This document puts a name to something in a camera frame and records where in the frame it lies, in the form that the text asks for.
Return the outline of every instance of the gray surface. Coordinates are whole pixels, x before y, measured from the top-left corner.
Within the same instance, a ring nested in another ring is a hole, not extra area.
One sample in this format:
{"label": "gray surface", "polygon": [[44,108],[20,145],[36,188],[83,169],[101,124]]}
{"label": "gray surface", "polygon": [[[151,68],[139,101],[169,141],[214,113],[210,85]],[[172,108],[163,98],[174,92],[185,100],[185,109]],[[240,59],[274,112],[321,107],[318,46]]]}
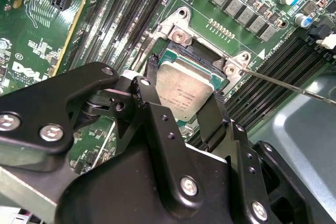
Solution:
{"label": "gray surface", "polygon": [[[336,100],[336,76],[308,90]],[[336,106],[298,95],[249,139],[272,144],[336,221]]]}

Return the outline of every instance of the dimm slot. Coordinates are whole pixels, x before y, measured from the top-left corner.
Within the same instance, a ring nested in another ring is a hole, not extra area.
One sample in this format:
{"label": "dimm slot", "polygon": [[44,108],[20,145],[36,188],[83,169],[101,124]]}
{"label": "dimm slot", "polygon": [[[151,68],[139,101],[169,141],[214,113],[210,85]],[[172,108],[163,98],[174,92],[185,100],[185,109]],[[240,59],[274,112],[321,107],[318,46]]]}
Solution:
{"label": "dimm slot", "polygon": [[136,45],[141,40],[141,37],[148,29],[148,26],[151,23],[157,10],[159,9],[162,1],[163,0],[151,0],[147,5],[146,10],[142,13],[139,20],[142,20],[143,22],[140,22],[139,24],[136,25],[124,49],[121,51],[117,62],[114,64],[114,68],[118,72],[120,72],[121,69],[123,69],[133,49],[136,47]]}
{"label": "dimm slot", "polygon": [[92,43],[90,45],[90,50],[88,50],[88,53],[84,56],[83,62],[89,63],[93,60],[93,58],[96,56],[97,52],[100,50],[100,47],[103,43],[104,37],[101,37],[101,34],[106,35],[107,32],[111,29],[113,22],[115,21],[115,18],[120,13],[123,7],[124,0],[118,0],[113,6],[113,10],[109,13],[106,21],[104,22],[101,29],[99,29],[99,33],[95,35],[94,39],[92,40]]}
{"label": "dimm slot", "polygon": [[77,66],[78,60],[80,59],[80,57],[82,57],[83,55],[86,54],[87,48],[86,45],[88,43],[88,39],[89,39],[89,35],[92,31],[92,27],[93,24],[95,23],[95,21],[97,20],[99,14],[103,11],[103,8],[106,6],[106,3],[108,3],[107,7],[106,7],[106,11],[103,14],[103,17],[101,19],[101,22],[106,19],[105,16],[107,16],[107,13],[111,10],[113,3],[115,0],[100,0],[99,4],[96,7],[96,10],[93,14],[93,16],[90,18],[88,25],[90,26],[90,29],[88,32],[85,32],[81,38],[81,42],[78,48],[78,51],[76,52],[76,55],[70,65],[69,70],[74,69]]}

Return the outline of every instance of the green circuit board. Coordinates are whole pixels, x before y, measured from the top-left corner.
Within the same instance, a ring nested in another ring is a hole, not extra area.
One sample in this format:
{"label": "green circuit board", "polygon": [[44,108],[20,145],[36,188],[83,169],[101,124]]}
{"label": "green circuit board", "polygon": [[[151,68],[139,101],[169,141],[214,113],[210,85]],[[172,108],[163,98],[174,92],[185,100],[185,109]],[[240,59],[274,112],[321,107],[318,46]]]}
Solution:
{"label": "green circuit board", "polygon": [[[191,12],[190,28],[216,48],[231,57],[250,52],[252,70],[270,59],[297,29],[298,13],[312,20],[322,15],[330,22],[336,20],[335,0],[298,0],[292,6],[279,0],[236,1],[260,17],[273,35],[263,38],[263,31],[242,25],[238,13],[227,11],[233,4],[219,5],[214,0],[72,0],[66,8],[52,5],[51,0],[0,0],[0,95],[93,61],[121,73],[132,65],[146,35],[182,6]],[[159,40],[151,52],[164,52],[168,43]],[[246,79],[226,94],[228,99]],[[112,123],[102,118],[75,134],[72,168],[80,162],[83,172],[93,159],[99,164],[114,155]],[[193,122],[187,127],[192,125],[188,136],[197,128]]]}

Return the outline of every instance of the mounting hole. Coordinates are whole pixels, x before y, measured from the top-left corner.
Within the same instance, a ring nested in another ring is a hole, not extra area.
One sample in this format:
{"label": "mounting hole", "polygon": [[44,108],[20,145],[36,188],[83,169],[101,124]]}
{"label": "mounting hole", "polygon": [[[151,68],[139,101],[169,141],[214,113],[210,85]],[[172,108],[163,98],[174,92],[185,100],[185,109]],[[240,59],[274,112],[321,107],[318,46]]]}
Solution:
{"label": "mounting hole", "polygon": [[144,84],[144,85],[146,85],[146,86],[150,86],[151,85],[151,83],[149,82],[149,80],[144,79],[144,78],[141,79],[141,83]]}
{"label": "mounting hole", "polygon": [[250,168],[249,168],[249,171],[250,171],[250,173],[252,173],[252,174],[255,174],[255,173],[256,173],[256,170],[255,170],[253,167],[250,167]]}
{"label": "mounting hole", "polygon": [[188,13],[185,10],[180,10],[179,17],[180,18],[186,18],[188,16]]}
{"label": "mounting hole", "polygon": [[168,134],[168,138],[170,138],[171,140],[175,139],[175,135],[173,133],[169,133]]}
{"label": "mounting hole", "polygon": [[122,111],[123,109],[125,108],[125,104],[122,103],[122,102],[117,102],[114,106],[114,109],[117,111],[117,112],[120,112]]}
{"label": "mounting hole", "polygon": [[108,74],[109,76],[113,75],[112,69],[110,69],[108,67],[103,68],[101,71],[103,71],[103,73],[105,73],[105,74]]}
{"label": "mounting hole", "polygon": [[168,116],[166,116],[166,115],[162,115],[162,116],[161,116],[161,120],[162,120],[162,121],[168,121]]}

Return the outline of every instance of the black memory slot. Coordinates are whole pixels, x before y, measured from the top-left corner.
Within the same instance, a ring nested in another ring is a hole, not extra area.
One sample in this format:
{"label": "black memory slot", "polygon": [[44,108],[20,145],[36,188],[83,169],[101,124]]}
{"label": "black memory slot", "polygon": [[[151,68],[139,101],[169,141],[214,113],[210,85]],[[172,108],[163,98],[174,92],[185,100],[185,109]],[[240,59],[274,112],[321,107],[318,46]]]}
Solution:
{"label": "black memory slot", "polygon": [[[295,32],[268,59],[257,72],[301,86],[326,63],[322,57]],[[270,82],[250,77],[226,103],[231,118],[246,130],[251,130],[261,120],[288,98],[292,91]]]}
{"label": "black memory slot", "polygon": [[124,67],[133,49],[136,47],[136,45],[141,40],[141,37],[143,36],[145,31],[148,29],[148,26],[151,23],[157,10],[161,6],[162,1],[163,0],[150,0],[148,5],[146,6],[145,11],[142,13],[141,17],[139,18],[140,22],[134,28],[124,49],[121,51],[118,62],[116,62],[114,65],[114,68],[116,70],[120,71]]}
{"label": "black memory slot", "polygon": [[134,22],[135,17],[139,13],[141,6],[144,4],[144,0],[131,0],[127,6],[126,11],[122,15],[122,19],[117,26],[112,38],[111,42],[109,43],[107,49],[105,50],[104,57],[101,60],[102,62],[110,62],[116,47],[114,46],[115,43],[118,41],[119,38],[123,38],[127,31],[130,29],[132,23]]}
{"label": "black memory slot", "polygon": [[106,21],[104,22],[102,29],[98,30],[98,34],[95,35],[95,39],[92,40],[92,49],[90,51],[87,52],[87,54],[85,55],[84,58],[84,63],[89,63],[91,62],[94,57],[97,56],[98,51],[100,50],[100,47],[103,43],[104,38],[101,37],[101,35],[106,35],[107,32],[110,30],[110,28],[112,27],[113,22],[115,21],[115,18],[117,17],[117,15],[121,12],[122,7],[123,7],[123,3],[125,0],[117,0],[114,5],[113,5],[113,9],[111,10],[111,12],[109,13]]}
{"label": "black memory slot", "polygon": [[89,48],[86,47],[86,44],[87,44],[87,41],[89,39],[89,35],[92,31],[93,24],[95,23],[95,21],[99,17],[99,14],[103,11],[103,8],[105,7],[106,3],[109,3],[107,8],[106,8],[106,11],[104,12],[104,15],[102,17],[103,22],[104,22],[104,20],[106,20],[107,14],[111,10],[111,8],[114,4],[114,1],[115,0],[99,0],[99,3],[96,7],[96,10],[95,10],[95,12],[93,13],[92,17],[90,18],[90,20],[88,22],[88,25],[90,26],[90,29],[87,32],[84,32],[84,34],[82,35],[80,45],[78,47],[78,50],[76,52],[76,55],[75,55],[71,65],[70,65],[69,70],[74,69],[77,66],[78,60],[80,59],[80,57],[82,57],[86,54],[87,50],[88,51],[91,50],[90,47]]}

